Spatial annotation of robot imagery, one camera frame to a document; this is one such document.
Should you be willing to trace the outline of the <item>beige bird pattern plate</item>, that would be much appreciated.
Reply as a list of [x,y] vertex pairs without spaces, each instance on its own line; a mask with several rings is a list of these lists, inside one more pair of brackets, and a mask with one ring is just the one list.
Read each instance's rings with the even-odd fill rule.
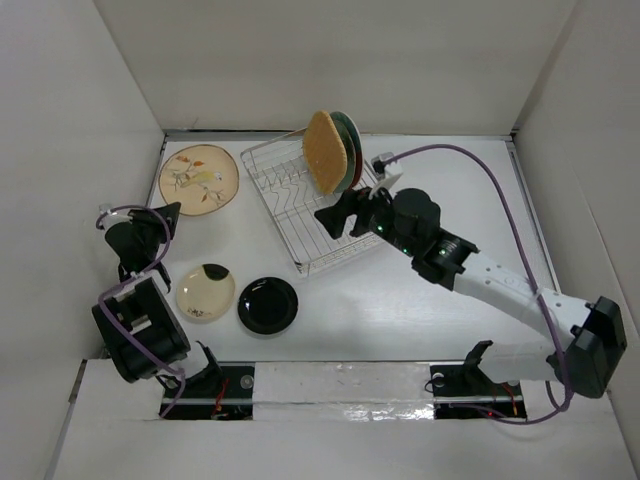
[[181,204],[181,215],[203,216],[234,199],[239,191],[239,170],[224,148],[198,144],[179,150],[164,162],[158,187],[166,204]]

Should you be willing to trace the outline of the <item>square woven bamboo tray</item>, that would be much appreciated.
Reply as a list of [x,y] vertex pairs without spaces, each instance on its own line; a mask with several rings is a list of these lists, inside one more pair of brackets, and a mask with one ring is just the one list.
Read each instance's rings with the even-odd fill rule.
[[316,111],[303,136],[303,155],[316,188],[322,194],[333,193],[348,169],[349,140],[346,127],[336,122],[327,111]]

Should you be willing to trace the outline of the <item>light green flower plate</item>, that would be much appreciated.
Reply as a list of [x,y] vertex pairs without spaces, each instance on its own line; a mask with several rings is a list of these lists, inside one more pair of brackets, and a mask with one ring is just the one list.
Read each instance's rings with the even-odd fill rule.
[[345,190],[349,189],[354,178],[355,178],[355,170],[356,170],[356,153],[353,141],[351,136],[349,135],[349,131],[347,127],[337,118],[332,118],[334,126],[336,127],[342,144],[344,146],[346,156],[347,156],[347,168],[346,173],[343,176],[342,180],[334,190],[336,194],[342,193]]

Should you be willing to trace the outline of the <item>red and teal plate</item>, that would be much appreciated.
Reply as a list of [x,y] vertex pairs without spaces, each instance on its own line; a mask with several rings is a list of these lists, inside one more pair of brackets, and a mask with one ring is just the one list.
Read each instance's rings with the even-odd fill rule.
[[356,184],[360,181],[363,170],[363,152],[362,152],[362,144],[359,129],[357,128],[355,122],[352,118],[344,112],[334,111],[330,113],[331,118],[337,118],[340,120],[348,129],[349,135],[353,141],[356,153],[356,170],[355,170],[355,178],[349,189],[352,189],[356,186]]

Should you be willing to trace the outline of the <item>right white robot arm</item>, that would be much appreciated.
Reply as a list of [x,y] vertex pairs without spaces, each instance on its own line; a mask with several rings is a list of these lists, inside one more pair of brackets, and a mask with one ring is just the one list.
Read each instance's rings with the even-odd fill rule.
[[543,336],[541,342],[520,345],[479,341],[461,371],[470,391],[484,393],[506,381],[557,380],[586,398],[606,392],[627,347],[620,307],[613,300],[599,297],[590,303],[532,286],[443,229],[439,206],[419,189],[396,195],[384,188],[347,190],[314,216],[334,239],[353,217],[351,236],[377,235],[410,257],[423,279],[488,304]]

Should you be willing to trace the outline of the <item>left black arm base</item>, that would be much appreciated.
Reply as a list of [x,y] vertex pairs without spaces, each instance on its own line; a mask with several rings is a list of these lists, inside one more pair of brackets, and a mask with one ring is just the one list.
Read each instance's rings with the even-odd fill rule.
[[165,420],[253,419],[254,363],[222,363],[222,376],[208,385],[189,385]]

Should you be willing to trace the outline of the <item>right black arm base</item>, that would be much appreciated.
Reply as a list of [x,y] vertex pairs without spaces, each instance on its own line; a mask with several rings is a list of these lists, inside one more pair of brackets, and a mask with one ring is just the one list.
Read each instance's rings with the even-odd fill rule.
[[519,384],[493,383],[462,364],[432,364],[424,390],[431,394],[437,420],[518,419],[528,417]]

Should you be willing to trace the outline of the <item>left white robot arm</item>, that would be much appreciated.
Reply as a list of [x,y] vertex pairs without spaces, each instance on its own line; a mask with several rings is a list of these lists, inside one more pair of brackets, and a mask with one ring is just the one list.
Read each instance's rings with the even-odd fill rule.
[[125,205],[103,211],[96,228],[119,259],[119,283],[99,295],[92,315],[118,373],[129,383],[156,378],[169,397],[212,396],[224,374],[207,346],[207,362],[188,376],[177,363],[191,345],[166,295],[171,279],[162,263],[174,239],[181,204],[150,209]]

